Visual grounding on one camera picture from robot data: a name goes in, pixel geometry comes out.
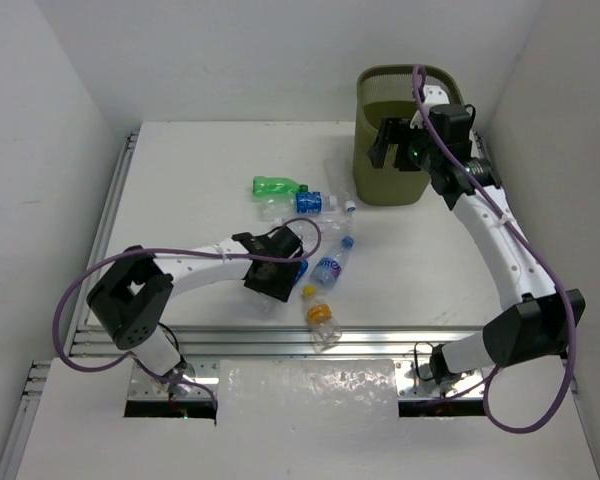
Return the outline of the clear bottle dark blue label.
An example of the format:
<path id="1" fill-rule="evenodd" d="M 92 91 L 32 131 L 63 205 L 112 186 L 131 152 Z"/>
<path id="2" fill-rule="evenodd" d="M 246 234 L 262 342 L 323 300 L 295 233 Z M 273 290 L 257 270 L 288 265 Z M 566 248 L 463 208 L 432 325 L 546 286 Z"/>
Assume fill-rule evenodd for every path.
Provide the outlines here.
<path id="1" fill-rule="evenodd" d="M 295 288 L 295 286 L 299 283 L 299 281 L 305 275 L 308 267 L 309 267 L 309 262 L 306 259 L 304 259 L 300 262 L 300 267 L 299 267 L 299 269 L 297 271 L 297 275 L 292 283 L 292 288 Z M 284 305 L 284 302 L 279 299 L 272 298 L 265 294 L 251 291 L 251 290 L 249 290 L 247 292 L 246 298 L 248 299 L 248 301 L 254 308 L 256 308 L 262 315 L 267 316 L 267 317 L 271 317 L 276 311 L 280 310 L 281 307 Z"/>

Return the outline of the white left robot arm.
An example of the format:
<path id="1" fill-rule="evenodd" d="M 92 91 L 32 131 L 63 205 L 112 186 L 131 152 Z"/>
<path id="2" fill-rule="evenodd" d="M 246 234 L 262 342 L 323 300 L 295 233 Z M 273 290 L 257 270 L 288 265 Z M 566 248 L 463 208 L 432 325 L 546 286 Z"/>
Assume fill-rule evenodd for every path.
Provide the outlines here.
<path id="1" fill-rule="evenodd" d="M 140 246 L 125 254 L 90 290 L 87 305 L 116 348 L 133 354 L 158 382 L 184 397 L 193 389 L 194 370 L 159 327 L 168 301 L 208 285 L 240 281 L 255 293 L 286 302 L 304 248 L 283 226 L 259 236 L 238 233 L 194 255 L 152 253 Z"/>

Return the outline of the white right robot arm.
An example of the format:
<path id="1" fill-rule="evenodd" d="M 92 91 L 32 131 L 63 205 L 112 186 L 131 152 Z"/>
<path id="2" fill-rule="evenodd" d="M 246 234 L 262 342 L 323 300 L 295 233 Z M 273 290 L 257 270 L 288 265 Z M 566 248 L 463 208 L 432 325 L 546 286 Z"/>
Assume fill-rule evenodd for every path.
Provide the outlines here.
<path id="1" fill-rule="evenodd" d="M 561 354 L 569 345 L 567 314 L 580 319 L 577 289 L 559 295 L 546 270 L 511 233 L 512 216 L 501 179 L 486 157 L 472 152 L 472 105 L 440 104 L 427 118 L 385 117 L 368 151 L 380 168 L 390 146 L 395 167 L 423 171 L 434 191 L 470 233 L 496 285 L 501 313 L 480 332 L 433 348 L 426 370 L 441 385 L 489 366 L 505 368 Z"/>

